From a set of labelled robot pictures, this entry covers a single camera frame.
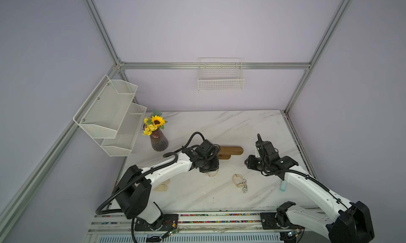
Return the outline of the wooden watch stand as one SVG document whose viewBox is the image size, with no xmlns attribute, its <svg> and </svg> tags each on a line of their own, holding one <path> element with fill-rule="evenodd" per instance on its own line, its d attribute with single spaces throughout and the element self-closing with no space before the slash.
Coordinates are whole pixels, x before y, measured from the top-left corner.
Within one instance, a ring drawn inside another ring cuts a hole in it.
<svg viewBox="0 0 406 243">
<path fill-rule="evenodd" d="M 220 151 L 217 154 L 218 159 L 228 160 L 232 156 L 240 156 L 244 153 L 241 146 L 220 146 Z"/>
</svg>

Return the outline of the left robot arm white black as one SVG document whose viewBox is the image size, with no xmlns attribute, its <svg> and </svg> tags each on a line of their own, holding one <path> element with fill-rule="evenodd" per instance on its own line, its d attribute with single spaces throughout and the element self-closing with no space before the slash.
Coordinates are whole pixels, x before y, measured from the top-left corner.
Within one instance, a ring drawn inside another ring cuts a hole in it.
<svg viewBox="0 0 406 243">
<path fill-rule="evenodd" d="M 123 213 L 127 219 L 140 219 L 157 229 L 164 223 L 159 206 L 150 201 L 151 191 L 160 184 L 182 173 L 197 169 L 209 173 L 219 169 L 220 146 L 207 139 L 199 145 L 190 146 L 195 132 L 188 142 L 175 152 L 166 153 L 166 161 L 151 167 L 133 165 L 127 169 L 113 189 L 112 195 L 95 211 L 97 215 Z"/>
</svg>

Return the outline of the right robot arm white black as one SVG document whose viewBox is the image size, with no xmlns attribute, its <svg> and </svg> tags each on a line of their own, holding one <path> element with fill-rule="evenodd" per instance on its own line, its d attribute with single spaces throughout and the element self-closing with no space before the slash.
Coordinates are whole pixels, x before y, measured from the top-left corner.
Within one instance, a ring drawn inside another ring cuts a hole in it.
<svg viewBox="0 0 406 243">
<path fill-rule="evenodd" d="M 289 156 L 280 157 L 270 141 L 257 135 L 257 155 L 245 160 L 248 169 L 264 176 L 277 176 L 310 198 L 324 213 L 309 211 L 287 201 L 277 208 L 277 226 L 309 229 L 332 243 L 369 243 L 374 237 L 370 209 L 361 201 L 352 202 L 308 174 Z"/>
</svg>

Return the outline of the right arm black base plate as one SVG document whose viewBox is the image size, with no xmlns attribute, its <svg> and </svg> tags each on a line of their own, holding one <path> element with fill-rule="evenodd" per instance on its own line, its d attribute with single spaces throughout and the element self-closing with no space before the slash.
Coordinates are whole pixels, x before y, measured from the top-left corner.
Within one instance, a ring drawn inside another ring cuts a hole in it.
<svg viewBox="0 0 406 243">
<path fill-rule="evenodd" d="M 260 221 L 263 230 L 299 228 L 299 226 L 292 224 L 285 214 L 277 212 L 261 212 Z"/>
</svg>

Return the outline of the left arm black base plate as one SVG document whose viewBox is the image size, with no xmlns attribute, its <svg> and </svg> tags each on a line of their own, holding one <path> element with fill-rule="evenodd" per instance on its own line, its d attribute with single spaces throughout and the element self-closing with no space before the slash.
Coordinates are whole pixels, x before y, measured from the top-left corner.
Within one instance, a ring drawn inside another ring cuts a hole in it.
<svg viewBox="0 0 406 243">
<path fill-rule="evenodd" d="M 135 231 L 169 231 L 177 228 L 179 214 L 163 214 L 153 224 L 148 224 L 145 220 L 139 219 L 135 221 Z"/>
</svg>

